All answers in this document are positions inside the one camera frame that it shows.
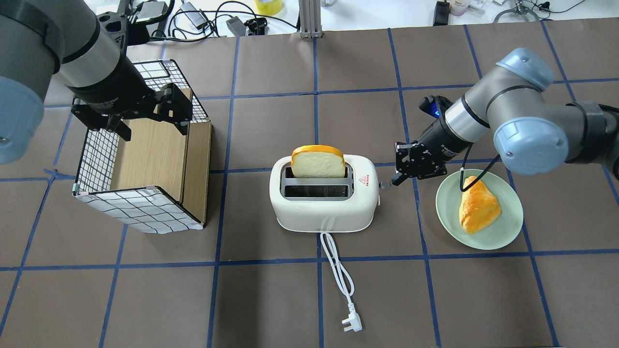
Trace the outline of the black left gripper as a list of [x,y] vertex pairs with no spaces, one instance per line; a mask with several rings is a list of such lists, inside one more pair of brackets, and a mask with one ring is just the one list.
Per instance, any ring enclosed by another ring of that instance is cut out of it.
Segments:
[[111,74],[87,87],[71,87],[71,112],[90,130],[114,132],[131,140],[124,120],[147,118],[175,126],[188,136],[192,101],[172,82],[159,90],[150,88],[130,61],[120,61]]

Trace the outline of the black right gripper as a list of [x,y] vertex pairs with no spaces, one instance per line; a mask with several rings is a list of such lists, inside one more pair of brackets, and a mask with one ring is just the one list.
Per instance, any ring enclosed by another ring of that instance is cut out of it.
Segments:
[[471,145],[453,133],[444,119],[438,118],[419,139],[396,142],[396,172],[391,184],[398,187],[409,178],[424,180],[445,175],[446,163]]

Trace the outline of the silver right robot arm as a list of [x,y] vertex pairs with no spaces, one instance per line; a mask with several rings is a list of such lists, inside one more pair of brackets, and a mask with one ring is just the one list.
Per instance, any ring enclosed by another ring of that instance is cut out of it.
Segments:
[[396,143],[391,184],[445,175],[448,161],[489,132],[498,157],[515,173],[599,163],[617,177],[618,109],[595,102],[551,105],[542,93],[553,80],[542,58],[517,48],[459,99],[424,97],[419,108],[435,121],[415,141]]

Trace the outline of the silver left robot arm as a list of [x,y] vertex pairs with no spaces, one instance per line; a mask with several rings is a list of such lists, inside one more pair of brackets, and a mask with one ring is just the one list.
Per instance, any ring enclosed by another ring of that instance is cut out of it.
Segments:
[[0,10],[2,164],[27,151],[53,75],[74,93],[72,113],[91,131],[130,141],[125,121],[148,118],[188,134],[190,98],[172,83],[154,91],[126,57],[128,46],[150,40],[127,6],[96,15],[82,0],[3,0]]

